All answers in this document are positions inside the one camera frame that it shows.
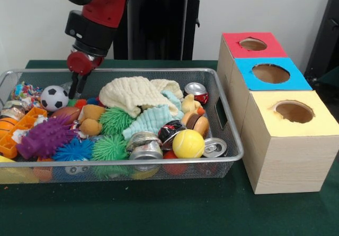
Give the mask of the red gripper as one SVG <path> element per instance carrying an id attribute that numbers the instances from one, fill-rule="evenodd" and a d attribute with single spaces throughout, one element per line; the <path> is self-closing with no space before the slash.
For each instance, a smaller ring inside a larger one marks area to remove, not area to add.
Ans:
<path id="1" fill-rule="evenodd" d="M 89 73 L 99 67 L 103 61 L 104 57 L 91 56 L 78 50 L 70 52 L 67 57 L 67 67 L 74 73 L 72 73 L 72 84 L 68 92 L 69 99 L 74 99 L 77 93 L 83 93 Z"/>

